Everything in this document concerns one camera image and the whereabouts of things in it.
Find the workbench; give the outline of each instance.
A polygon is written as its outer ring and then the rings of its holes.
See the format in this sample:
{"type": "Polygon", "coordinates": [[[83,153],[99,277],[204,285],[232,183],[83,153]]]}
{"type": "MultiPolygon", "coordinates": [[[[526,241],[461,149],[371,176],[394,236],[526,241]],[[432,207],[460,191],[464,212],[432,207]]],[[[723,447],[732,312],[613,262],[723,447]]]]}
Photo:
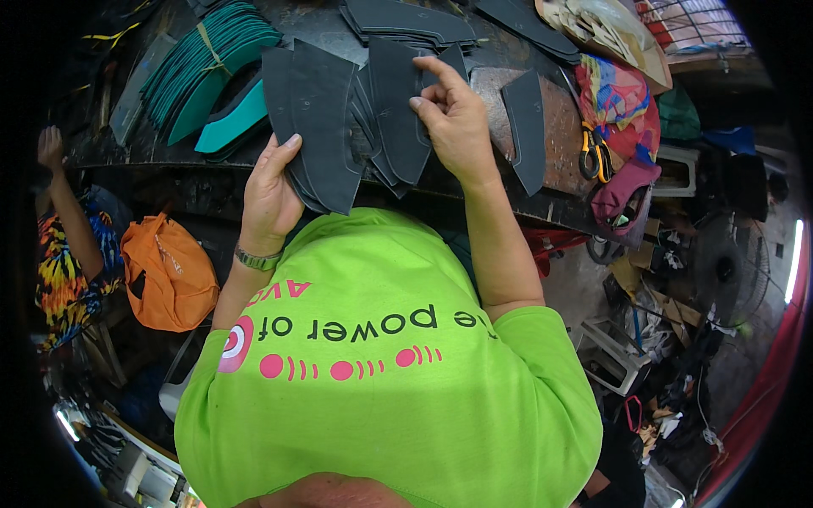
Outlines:
{"type": "MultiPolygon", "coordinates": [[[[455,12],[448,0],[408,0],[411,3],[439,11],[455,12]]],[[[338,0],[254,0],[258,9],[282,32],[281,46],[291,47],[294,38],[309,42],[358,65],[367,62],[367,48],[356,37],[338,12],[338,0]]],[[[597,180],[585,180],[578,169],[578,152],[581,145],[580,119],[576,104],[571,99],[559,66],[526,41],[511,35],[496,24],[475,13],[473,7],[459,6],[483,41],[466,56],[468,71],[477,67],[536,68],[542,81],[543,102],[546,114],[547,164],[545,186],[534,196],[527,196],[516,177],[506,154],[495,150],[503,182],[511,206],[523,225],[549,228],[551,224],[591,235],[599,235],[622,245],[637,248],[646,225],[638,221],[636,227],[625,236],[617,237],[596,224],[590,210],[589,200],[597,180]]],[[[180,39],[199,22],[185,0],[166,0],[141,27],[127,35],[124,47],[117,58],[117,80],[126,81],[132,69],[157,34],[166,32],[180,39]]],[[[481,94],[486,106],[502,105],[498,93],[481,94]]],[[[114,88],[111,107],[118,100],[114,88]]],[[[493,141],[511,139],[507,122],[489,123],[493,141]]],[[[207,163],[194,151],[198,135],[193,134],[175,145],[167,146],[160,141],[150,123],[141,118],[133,128],[127,147],[118,146],[110,129],[96,134],[92,128],[85,129],[67,141],[72,164],[80,168],[96,168],[98,171],[115,171],[120,168],[133,170],[159,170],[165,167],[205,167],[249,171],[267,143],[271,128],[256,133],[234,155],[222,163],[207,163]]],[[[372,163],[366,158],[369,144],[358,125],[354,129],[354,158],[365,164],[359,196],[383,188],[372,173],[372,163]]],[[[411,193],[422,193],[429,206],[457,207],[462,209],[463,192],[457,180],[430,157],[424,174],[411,193]]],[[[641,209],[647,216],[651,192],[648,192],[641,209]]]]}

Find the fluorescent light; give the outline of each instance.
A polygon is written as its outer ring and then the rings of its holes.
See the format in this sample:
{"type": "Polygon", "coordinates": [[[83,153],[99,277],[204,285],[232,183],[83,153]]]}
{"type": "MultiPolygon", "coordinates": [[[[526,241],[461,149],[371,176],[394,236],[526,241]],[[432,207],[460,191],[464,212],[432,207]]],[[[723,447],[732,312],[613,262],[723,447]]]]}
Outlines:
{"type": "Polygon", "coordinates": [[[76,435],[76,432],[74,432],[73,427],[71,427],[71,424],[69,424],[67,422],[67,419],[65,419],[65,415],[62,414],[62,411],[57,411],[56,416],[59,419],[59,421],[62,422],[63,427],[65,427],[65,430],[67,430],[67,432],[71,435],[73,440],[78,441],[79,437],[76,435]]]}
{"type": "Polygon", "coordinates": [[[796,221],[796,238],[793,240],[793,261],[790,263],[790,277],[788,287],[785,290],[785,303],[790,303],[793,298],[793,287],[796,285],[796,272],[799,270],[799,255],[802,251],[802,231],[805,223],[801,219],[796,221]]]}

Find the lime green shirt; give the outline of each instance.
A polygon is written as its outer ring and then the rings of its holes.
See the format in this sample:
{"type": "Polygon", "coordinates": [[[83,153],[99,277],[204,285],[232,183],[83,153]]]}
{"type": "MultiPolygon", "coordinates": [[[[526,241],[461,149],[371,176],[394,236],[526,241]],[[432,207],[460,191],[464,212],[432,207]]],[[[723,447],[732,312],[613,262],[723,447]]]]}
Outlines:
{"type": "Polygon", "coordinates": [[[562,508],[602,426],[559,314],[492,325],[432,229],[356,208],[308,224],[231,332],[210,334],[175,439],[209,508],[318,471],[419,508],[562,508]]]}

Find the orange bag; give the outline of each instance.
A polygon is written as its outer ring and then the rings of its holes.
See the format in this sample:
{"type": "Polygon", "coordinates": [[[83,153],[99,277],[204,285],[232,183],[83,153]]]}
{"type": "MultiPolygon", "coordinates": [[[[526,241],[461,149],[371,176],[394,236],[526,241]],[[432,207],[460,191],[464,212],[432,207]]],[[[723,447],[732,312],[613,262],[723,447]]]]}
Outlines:
{"type": "Polygon", "coordinates": [[[203,248],[167,214],[130,223],[121,239],[127,296],[138,321],[148,328],[185,332],[215,308],[220,289],[203,248]],[[131,286],[144,272],[139,299],[131,286]]]}

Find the hand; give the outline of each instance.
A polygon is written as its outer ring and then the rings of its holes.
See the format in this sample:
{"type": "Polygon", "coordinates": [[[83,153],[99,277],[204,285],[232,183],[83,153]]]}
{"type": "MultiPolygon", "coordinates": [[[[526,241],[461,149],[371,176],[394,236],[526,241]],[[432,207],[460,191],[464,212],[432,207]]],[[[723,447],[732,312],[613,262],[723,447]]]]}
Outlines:
{"type": "Polygon", "coordinates": [[[63,157],[62,133],[51,125],[42,129],[37,142],[37,162],[51,170],[56,178],[65,176],[63,165],[67,157],[63,157]]]}
{"type": "Polygon", "coordinates": [[[464,190],[500,180],[483,100],[449,64],[433,56],[412,61],[439,80],[423,89],[419,98],[410,99],[410,106],[429,130],[437,157],[464,190]]]}
{"type": "Polygon", "coordinates": [[[285,236],[302,217],[305,205],[283,171],[301,147],[299,134],[294,134],[283,146],[273,134],[246,182],[240,247],[251,255],[264,258],[278,253],[285,236]]]}

